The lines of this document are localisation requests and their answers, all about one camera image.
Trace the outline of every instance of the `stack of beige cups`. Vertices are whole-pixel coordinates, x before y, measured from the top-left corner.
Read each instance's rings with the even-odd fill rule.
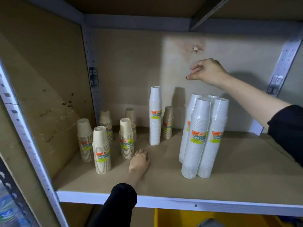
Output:
[[[100,112],[99,125],[106,127],[108,142],[109,144],[111,144],[114,140],[114,137],[113,137],[113,124],[112,124],[111,114],[109,113],[109,111]]]
[[[170,139],[172,137],[172,124],[174,122],[174,109],[172,106],[166,106],[163,116],[162,137]]]
[[[120,119],[120,146],[121,155],[124,159],[131,159],[134,155],[133,132],[129,118]]]
[[[78,140],[80,146],[81,158],[84,162],[90,162],[94,159],[93,154],[93,131],[88,119],[79,119],[77,121]]]
[[[96,172],[105,174],[111,170],[111,155],[107,139],[106,127],[97,126],[94,128],[93,150]]]
[[[129,118],[131,120],[131,129],[133,131],[133,140],[137,140],[137,125],[136,118],[134,116],[134,109],[132,107],[128,107],[125,110],[125,118]]]

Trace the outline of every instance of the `yellow bin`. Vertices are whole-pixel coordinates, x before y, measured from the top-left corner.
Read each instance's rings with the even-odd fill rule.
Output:
[[[226,227],[285,227],[277,216],[271,215],[189,210],[154,210],[155,227],[196,227],[207,218],[214,218]]]

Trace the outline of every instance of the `orange and green label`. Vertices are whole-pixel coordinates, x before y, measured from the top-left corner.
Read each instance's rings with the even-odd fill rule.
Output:
[[[123,149],[129,149],[132,148],[133,146],[133,139],[128,139],[128,140],[124,140],[124,139],[120,139],[120,146]]]
[[[89,150],[93,149],[92,144],[93,144],[93,139],[91,139],[89,141],[80,141],[81,150],[89,151]]]
[[[172,123],[163,123],[163,130],[171,131],[172,130]]]
[[[209,141],[211,143],[220,143],[221,139],[222,139],[222,136],[223,136],[223,132],[212,131]]]
[[[110,135],[111,133],[113,133],[113,126],[109,126],[106,128],[106,134]]]
[[[190,125],[190,121],[187,121],[187,128],[186,128],[187,132],[189,132],[189,125]]]
[[[203,144],[205,142],[207,132],[197,132],[191,130],[190,141],[196,144]]]
[[[161,119],[162,110],[160,111],[151,111],[151,118],[152,119]]]
[[[103,163],[106,162],[107,160],[109,160],[110,157],[110,149],[108,148],[108,150],[104,151],[104,152],[97,152],[96,153],[96,161],[99,163]]]
[[[132,126],[131,126],[131,129],[133,130],[133,134],[136,133],[137,126],[136,126],[136,125],[132,125]]]

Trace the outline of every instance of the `black sleeve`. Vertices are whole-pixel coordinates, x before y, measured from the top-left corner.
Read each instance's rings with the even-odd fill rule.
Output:
[[[268,134],[303,167],[303,108],[288,106],[267,124]]]
[[[137,193],[126,183],[117,184],[89,227],[129,227]]]

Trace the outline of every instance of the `shelf surface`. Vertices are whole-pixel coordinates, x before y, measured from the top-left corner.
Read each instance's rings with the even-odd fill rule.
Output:
[[[303,216],[303,169],[252,133],[225,132],[208,179],[186,179],[178,160],[182,130],[160,145],[149,144],[148,129],[138,133],[135,151],[147,149],[151,164],[136,191],[137,206],[184,210]],[[111,144],[112,169],[99,175],[94,162],[80,154],[60,172],[53,185],[60,201],[103,204],[127,173],[118,134]]]

